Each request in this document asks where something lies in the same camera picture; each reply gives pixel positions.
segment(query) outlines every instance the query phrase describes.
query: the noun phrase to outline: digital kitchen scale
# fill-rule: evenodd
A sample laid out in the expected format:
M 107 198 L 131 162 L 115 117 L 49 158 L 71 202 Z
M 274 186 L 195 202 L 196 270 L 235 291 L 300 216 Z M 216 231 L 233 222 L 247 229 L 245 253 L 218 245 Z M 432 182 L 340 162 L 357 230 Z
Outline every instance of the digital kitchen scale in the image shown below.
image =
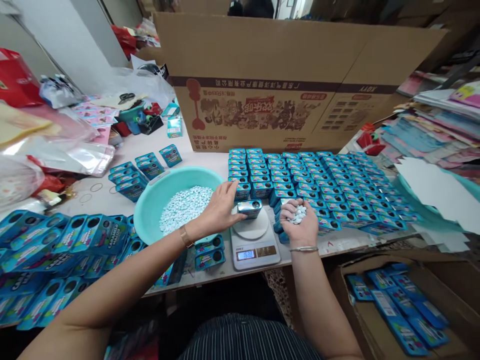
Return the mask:
M 237 222 L 230 228 L 233 266 L 242 271 L 280 262 L 280 252 L 267 211 L 258 217 Z

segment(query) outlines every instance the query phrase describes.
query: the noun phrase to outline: scissors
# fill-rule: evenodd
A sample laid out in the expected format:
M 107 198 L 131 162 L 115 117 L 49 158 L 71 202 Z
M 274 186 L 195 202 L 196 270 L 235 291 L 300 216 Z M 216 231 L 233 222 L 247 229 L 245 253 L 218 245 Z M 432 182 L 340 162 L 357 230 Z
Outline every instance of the scissors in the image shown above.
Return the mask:
M 135 94 L 133 92 L 123 93 L 122 95 L 120 95 L 120 102 L 118 103 L 118 105 L 125 104 L 126 102 L 129 102 L 134 98 L 135 98 Z

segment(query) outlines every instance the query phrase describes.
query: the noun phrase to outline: woman's left hand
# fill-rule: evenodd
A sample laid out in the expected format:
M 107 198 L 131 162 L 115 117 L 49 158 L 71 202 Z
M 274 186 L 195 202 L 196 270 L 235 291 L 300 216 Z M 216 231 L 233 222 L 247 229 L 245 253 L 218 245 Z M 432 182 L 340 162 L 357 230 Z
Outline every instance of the woman's left hand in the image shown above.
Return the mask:
M 238 180 L 225 181 L 216 188 L 205 210 L 185 226 L 186 232 L 192 238 L 202 239 L 221 233 L 247 218 L 245 214 L 232 215 L 238 184 Z

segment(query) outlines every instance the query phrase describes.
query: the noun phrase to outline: silver bracelet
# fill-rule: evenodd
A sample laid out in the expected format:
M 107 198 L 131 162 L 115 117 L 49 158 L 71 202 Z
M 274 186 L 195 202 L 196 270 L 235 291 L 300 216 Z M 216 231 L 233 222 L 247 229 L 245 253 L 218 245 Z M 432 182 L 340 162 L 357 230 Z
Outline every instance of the silver bracelet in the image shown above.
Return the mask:
M 315 252 L 315 251 L 318 251 L 318 250 L 319 250 L 318 246 L 300 246 L 300 247 L 290 249 L 290 252 L 299 251 L 299 252 L 312 253 L 312 252 Z

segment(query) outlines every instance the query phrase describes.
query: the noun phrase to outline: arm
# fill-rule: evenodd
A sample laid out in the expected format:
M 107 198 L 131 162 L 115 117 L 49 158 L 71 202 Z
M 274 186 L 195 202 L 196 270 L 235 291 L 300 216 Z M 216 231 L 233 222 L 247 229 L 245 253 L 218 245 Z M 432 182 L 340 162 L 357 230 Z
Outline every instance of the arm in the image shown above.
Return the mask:
M 185 225 L 192 241 L 220 233 L 245 218 L 231 215 L 237 185 L 237 181 L 221 184 L 203 213 Z M 18 359 L 103 359 L 112 326 L 185 248 L 176 230 L 128 258 L 62 310 Z
M 306 217 L 295 225 L 288 219 L 293 218 L 297 205 L 306 207 Z M 316 247 L 318 219 L 310 204 L 298 199 L 281 208 L 280 222 L 291 248 Z M 332 292 L 319 253 L 292 251 L 291 261 L 300 316 L 312 345 L 329 360 L 363 359 L 352 328 Z

